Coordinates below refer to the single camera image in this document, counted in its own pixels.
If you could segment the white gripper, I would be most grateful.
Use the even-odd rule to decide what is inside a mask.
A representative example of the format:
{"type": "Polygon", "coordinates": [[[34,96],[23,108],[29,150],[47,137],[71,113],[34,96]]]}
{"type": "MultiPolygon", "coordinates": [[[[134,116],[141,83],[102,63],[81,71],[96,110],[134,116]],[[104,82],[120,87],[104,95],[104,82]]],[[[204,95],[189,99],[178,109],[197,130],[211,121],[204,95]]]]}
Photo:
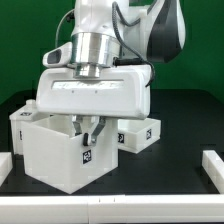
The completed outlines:
{"type": "Polygon", "coordinates": [[[100,116],[83,136],[84,146],[95,146],[105,117],[144,120],[149,115],[150,88],[146,84],[150,75],[148,65],[106,68],[99,78],[75,78],[70,68],[47,69],[39,80],[37,108],[73,115],[75,135],[82,133],[82,116],[100,116]]]}

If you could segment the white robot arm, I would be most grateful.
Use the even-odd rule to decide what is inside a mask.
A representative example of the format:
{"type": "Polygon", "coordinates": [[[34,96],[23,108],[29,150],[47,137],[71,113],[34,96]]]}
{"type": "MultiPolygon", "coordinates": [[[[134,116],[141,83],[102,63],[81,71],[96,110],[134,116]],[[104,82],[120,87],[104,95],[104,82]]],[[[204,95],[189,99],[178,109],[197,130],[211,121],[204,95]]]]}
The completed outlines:
{"type": "Polygon", "coordinates": [[[109,118],[145,119],[155,62],[166,63],[186,37],[180,0],[76,0],[71,40],[46,53],[37,91],[41,112],[73,117],[94,146],[109,118]]]}

